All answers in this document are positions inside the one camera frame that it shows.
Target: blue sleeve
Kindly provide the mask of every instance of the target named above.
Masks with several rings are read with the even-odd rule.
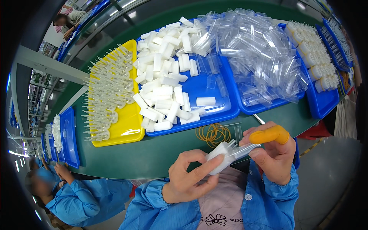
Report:
[[[198,200],[168,204],[163,200],[166,181],[153,180],[135,190],[119,230],[196,229],[201,219]]]
[[[88,188],[79,180],[74,180],[70,185],[77,195],[62,198],[55,208],[55,216],[66,224],[74,225],[96,216],[100,212],[100,206]]]

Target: yellow tray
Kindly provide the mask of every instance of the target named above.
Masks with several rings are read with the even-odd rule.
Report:
[[[135,40],[129,40],[122,46],[133,52],[132,61],[134,62],[137,59],[137,42]],[[111,59],[115,59],[111,54],[108,54],[107,56]],[[133,68],[129,71],[129,74],[130,78],[135,79],[137,77],[137,70]],[[133,82],[133,91],[138,93],[138,84],[135,81]],[[111,127],[109,128],[110,139],[104,141],[93,141],[93,145],[95,147],[102,147],[140,141],[145,134],[145,130],[141,127],[143,117],[139,114],[140,110],[141,108],[137,103],[130,105],[126,104],[122,109],[116,108],[115,111],[118,113],[119,117],[117,123],[111,124]]]

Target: person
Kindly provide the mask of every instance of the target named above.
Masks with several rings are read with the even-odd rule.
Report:
[[[125,209],[124,203],[132,191],[129,181],[76,180],[65,166],[58,163],[55,170],[63,179],[59,183],[50,171],[40,168],[27,174],[25,185],[40,207],[48,209],[64,223],[75,227],[90,226]]]
[[[169,168],[169,182],[153,180],[135,190],[119,229],[294,229],[295,141],[274,122],[243,135],[240,146],[265,147],[249,153],[248,175],[227,167],[207,177],[224,156],[206,161],[199,149],[183,152]],[[202,165],[188,173],[189,163],[196,161]]]
[[[54,26],[61,26],[61,32],[64,35],[64,40],[68,41],[70,35],[78,27],[79,21],[86,12],[73,10],[68,15],[57,14],[53,20]]]

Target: blue jacket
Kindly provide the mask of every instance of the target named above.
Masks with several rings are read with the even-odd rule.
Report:
[[[294,165],[291,180],[284,186],[269,181],[265,174],[262,181],[253,160],[249,169],[241,206],[244,229],[294,229],[293,210],[298,199],[298,175]],[[196,229],[203,221],[198,200],[167,204],[162,198],[162,187],[166,183],[154,180],[139,186],[119,230]]]
[[[74,180],[65,184],[46,208],[68,225],[85,227],[125,210],[131,192],[132,184],[127,180]]]

